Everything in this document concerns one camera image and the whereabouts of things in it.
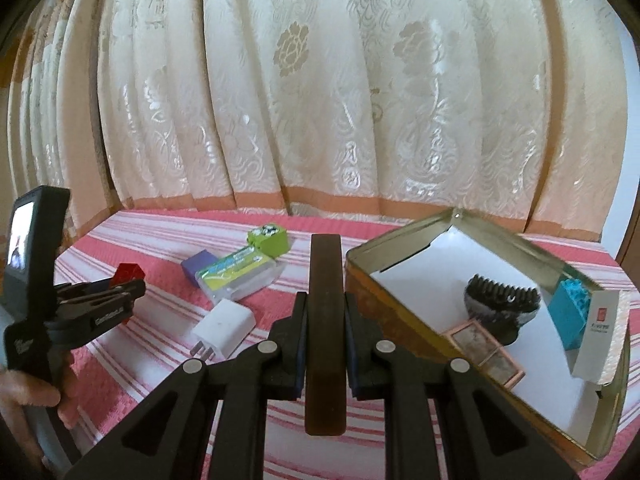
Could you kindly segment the person left hand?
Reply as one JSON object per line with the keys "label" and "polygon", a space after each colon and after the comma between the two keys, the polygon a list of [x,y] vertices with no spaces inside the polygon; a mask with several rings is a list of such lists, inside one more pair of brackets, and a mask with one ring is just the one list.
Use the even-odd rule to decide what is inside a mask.
{"label": "person left hand", "polygon": [[43,471],[43,452],[29,427],[26,406],[55,408],[66,429],[73,429],[79,418],[78,378],[72,370],[75,359],[69,351],[65,351],[62,361],[57,386],[19,370],[1,371],[1,417],[35,472]]}

